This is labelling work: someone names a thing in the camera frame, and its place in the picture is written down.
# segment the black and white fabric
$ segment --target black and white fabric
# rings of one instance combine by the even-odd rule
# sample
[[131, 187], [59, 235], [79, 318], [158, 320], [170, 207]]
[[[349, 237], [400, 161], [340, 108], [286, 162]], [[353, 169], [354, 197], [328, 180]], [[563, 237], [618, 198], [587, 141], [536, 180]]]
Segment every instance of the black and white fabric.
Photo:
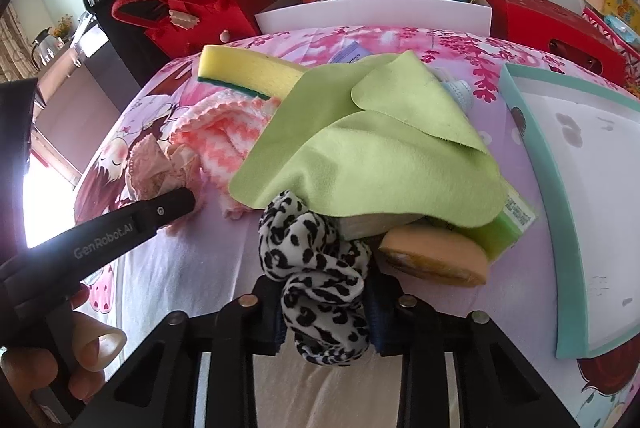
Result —
[[360, 300], [369, 247], [341, 241], [335, 219], [310, 211], [290, 191], [264, 210], [259, 234], [262, 270], [286, 281], [282, 312], [299, 353], [325, 365], [359, 358], [369, 346]]

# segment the microfiber cloth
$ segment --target microfiber cloth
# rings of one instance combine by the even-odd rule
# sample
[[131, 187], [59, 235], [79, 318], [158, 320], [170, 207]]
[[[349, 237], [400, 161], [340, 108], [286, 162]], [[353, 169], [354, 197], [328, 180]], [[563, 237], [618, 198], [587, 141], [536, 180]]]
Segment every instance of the microfiber cloth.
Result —
[[251, 97], [284, 99], [308, 68], [232, 46], [202, 49], [198, 80], [233, 88]]
[[229, 184], [261, 209], [289, 189], [321, 215], [418, 213], [478, 227], [507, 193], [462, 110], [412, 52], [306, 72]]

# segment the bed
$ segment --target bed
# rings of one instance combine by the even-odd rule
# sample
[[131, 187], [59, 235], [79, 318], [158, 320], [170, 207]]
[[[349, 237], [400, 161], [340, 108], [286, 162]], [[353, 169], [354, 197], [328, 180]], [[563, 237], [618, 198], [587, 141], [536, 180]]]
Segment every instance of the bed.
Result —
[[[486, 311], [514, 341], [584, 428], [612, 427], [640, 386], [640, 335], [594, 360], [558, 360], [556, 274], [540, 190], [511, 113], [498, 91], [505, 62], [622, 88], [556, 56], [526, 46], [467, 33], [415, 27], [331, 27], [284, 31], [235, 42], [305, 66], [325, 64], [356, 40], [374, 54], [412, 50], [424, 62], [466, 80], [474, 94], [469, 113], [503, 176], [540, 212], [521, 240], [491, 268], [488, 284], [475, 289], [430, 283], [382, 263], [407, 293], [444, 313]], [[122, 167], [130, 148], [148, 133], [161, 140], [172, 122], [210, 93], [197, 81], [198, 55], [167, 64], [132, 101], [82, 176], [76, 206], [87, 216], [114, 209], [124, 188]], [[127, 332], [129, 341], [108, 368], [112, 374], [169, 312], [202, 315], [249, 292], [260, 276], [257, 222], [260, 212], [222, 218], [217, 191], [175, 234], [159, 232], [95, 274], [84, 312]], [[276, 358], [256, 357], [258, 424], [262, 427], [395, 425], [401, 361], [369, 349], [347, 368], [306, 363], [287, 338]]]

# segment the pink flower print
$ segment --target pink flower print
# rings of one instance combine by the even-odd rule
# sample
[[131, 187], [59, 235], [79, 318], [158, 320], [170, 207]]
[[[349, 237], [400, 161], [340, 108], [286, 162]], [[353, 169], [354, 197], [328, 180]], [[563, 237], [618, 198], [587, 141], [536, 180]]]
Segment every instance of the pink flower print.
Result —
[[558, 58], [555, 58], [554, 56], [550, 56], [549, 54], [545, 54], [544, 56], [542, 56], [542, 59], [544, 59], [549, 65], [564, 66], [564, 62], [560, 61]]
[[400, 38], [413, 38], [418, 33], [418, 27], [403, 27], [400, 32]]
[[497, 40], [495, 38], [485, 38], [484, 39], [484, 43], [486, 43], [487, 45], [491, 45], [494, 46], [495, 48], [503, 48], [504, 47], [504, 42]]
[[493, 94], [493, 92], [497, 92], [498, 88], [490, 81], [476, 81], [474, 83], [479, 90], [474, 90], [474, 95], [478, 99], [484, 99], [485, 102], [496, 101], [498, 98]]
[[615, 90], [616, 92], [620, 91], [620, 87], [618, 87], [618, 85], [616, 85], [615, 83], [610, 82], [610, 80], [605, 79], [604, 82], [611, 90]]
[[89, 286], [89, 303], [97, 313], [107, 314], [111, 311], [113, 298], [113, 269], [107, 265], [102, 269], [100, 278]]
[[437, 50], [428, 50], [423, 55], [420, 56], [421, 62], [431, 62], [436, 59], [436, 55], [439, 54]]
[[252, 46], [264, 45], [269, 40], [273, 40], [273, 34], [266, 34], [264, 36], [258, 36], [254, 41], [249, 43], [245, 48], [251, 48]]
[[509, 52], [508, 50], [500, 50], [495, 54], [489, 54], [489, 56], [496, 59], [503, 59], [504, 62], [513, 62], [514, 60], [518, 59], [515, 54]]

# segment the finger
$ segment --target finger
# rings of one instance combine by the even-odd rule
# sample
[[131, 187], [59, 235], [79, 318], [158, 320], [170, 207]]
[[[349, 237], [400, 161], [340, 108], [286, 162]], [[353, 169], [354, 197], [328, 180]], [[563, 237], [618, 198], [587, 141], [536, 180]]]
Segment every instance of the finger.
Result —
[[58, 373], [58, 363], [43, 348], [10, 348], [2, 355], [0, 366], [23, 404], [33, 390], [48, 386]]
[[98, 362], [99, 354], [100, 338], [96, 338], [84, 345], [76, 357], [78, 358], [78, 363], [84, 366], [84, 368], [93, 368], [93, 366]]
[[71, 297], [71, 306], [74, 309], [78, 309], [78, 307], [80, 305], [84, 305], [84, 303], [89, 299], [89, 287], [87, 287], [86, 285], [84, 285], [83, 283], [80, 284], [80, 290]]
[[104, 371], [89, 372], [85, 368], [78, 368], [69, 379], [69, 392], [77, 399], [93, 397], [104, 385]]

